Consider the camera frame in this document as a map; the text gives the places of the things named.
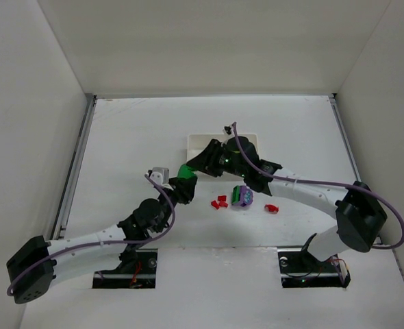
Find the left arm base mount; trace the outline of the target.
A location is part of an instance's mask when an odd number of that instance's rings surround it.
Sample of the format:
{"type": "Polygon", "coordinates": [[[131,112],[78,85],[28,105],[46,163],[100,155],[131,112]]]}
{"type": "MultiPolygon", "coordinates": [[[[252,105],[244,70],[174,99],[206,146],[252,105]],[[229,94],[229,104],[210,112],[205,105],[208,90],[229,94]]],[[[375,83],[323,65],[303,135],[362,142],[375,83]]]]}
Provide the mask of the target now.
{"type": "Polygon", "coordinates": [[[156,286],[157,249],[138,249],[113,270],[94,273],[93,289],[154,289],[156,286]]]}

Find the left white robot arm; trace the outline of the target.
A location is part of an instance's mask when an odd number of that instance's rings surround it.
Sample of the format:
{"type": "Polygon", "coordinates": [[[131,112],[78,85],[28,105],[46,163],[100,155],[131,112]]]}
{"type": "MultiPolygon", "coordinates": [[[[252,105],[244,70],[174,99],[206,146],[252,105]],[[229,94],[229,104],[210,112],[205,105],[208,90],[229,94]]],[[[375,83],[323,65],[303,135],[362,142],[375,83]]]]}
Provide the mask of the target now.
{"type": "Polygon", "coordinates": [[[50,241],[42,235],[30,238],[6,263],[8,296],[26,304],[65,280],[134,260],[137,249],[171,230],[176,205],[192,201],[197,181],[192,176],[171,178],[167,186],[154,183],[158,198],[145,199],[128,218],[98,232],[50,241]]]}

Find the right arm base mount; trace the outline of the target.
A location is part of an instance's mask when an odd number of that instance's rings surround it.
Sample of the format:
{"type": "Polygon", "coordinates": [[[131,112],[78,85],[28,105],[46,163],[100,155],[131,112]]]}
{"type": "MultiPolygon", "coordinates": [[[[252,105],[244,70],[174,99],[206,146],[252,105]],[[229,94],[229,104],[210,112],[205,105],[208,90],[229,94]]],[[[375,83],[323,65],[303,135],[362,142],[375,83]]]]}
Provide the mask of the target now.
{"type": "Polygon", "coordinates": [[[277,249],[281,285],[285,289],[341,288],[351,283],[345,260],[334,254],[325,261],[316,260],[307,250],[315,234],[303,246],[277,249]]]}

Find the green lego brick stack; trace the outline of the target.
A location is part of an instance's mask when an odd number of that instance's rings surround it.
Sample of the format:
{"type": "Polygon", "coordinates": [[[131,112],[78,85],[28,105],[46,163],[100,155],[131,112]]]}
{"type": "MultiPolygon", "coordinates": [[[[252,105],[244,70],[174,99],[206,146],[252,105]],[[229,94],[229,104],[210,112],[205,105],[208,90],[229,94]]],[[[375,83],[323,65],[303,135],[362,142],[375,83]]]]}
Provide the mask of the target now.
{"type": "Polygon", "coordinates": [[[182,164],[178,170],[177,177],[185,180],[197,178],[196,170],[187,164],[182,164]]]}

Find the green lego plate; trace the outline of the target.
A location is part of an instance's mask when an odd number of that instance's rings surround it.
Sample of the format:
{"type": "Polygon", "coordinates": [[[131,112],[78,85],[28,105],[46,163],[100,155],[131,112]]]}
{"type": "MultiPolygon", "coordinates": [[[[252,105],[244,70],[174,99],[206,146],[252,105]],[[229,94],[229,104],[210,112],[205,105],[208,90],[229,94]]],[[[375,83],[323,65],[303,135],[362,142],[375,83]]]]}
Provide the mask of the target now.
{"type": "Polygon", "coordinates": [[[241,203],[242,186],[237,185],[233,188],[231,195],[231,204],[236,205],[241,203]]]}

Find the purple flower lego block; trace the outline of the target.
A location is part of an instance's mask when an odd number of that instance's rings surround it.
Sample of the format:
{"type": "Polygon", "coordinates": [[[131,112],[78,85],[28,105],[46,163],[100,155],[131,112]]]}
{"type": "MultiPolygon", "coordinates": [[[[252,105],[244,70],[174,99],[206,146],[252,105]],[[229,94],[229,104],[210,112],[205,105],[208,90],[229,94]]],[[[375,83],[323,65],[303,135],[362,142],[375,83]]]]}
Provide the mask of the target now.
{"type": "Polygon", "coordinates": [[[245,185],[241,186],[242,186],[241,203],[232,206],[239,206],[244,208],[250,206],[253,203],[253,191],[245,185]]]}

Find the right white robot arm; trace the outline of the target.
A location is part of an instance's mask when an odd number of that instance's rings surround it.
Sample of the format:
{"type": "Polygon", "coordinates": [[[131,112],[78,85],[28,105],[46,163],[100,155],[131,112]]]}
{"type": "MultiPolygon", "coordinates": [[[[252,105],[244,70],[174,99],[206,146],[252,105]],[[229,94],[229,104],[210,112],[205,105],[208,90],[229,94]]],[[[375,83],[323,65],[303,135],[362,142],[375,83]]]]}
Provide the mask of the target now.
{"type": "Polygon", "coordinates": [[[238,176],[256,193],[291,199],[329,215],[336,224],[311,235],[303,246],[319,261],[348,249],[369,252],[387,219],[366,184],[356,181],[346,188],[304,184],[298,174],[260,158],[245,136],[225,142],[190,142],[187,165],[213,178],[224,173],[238,176]]]}

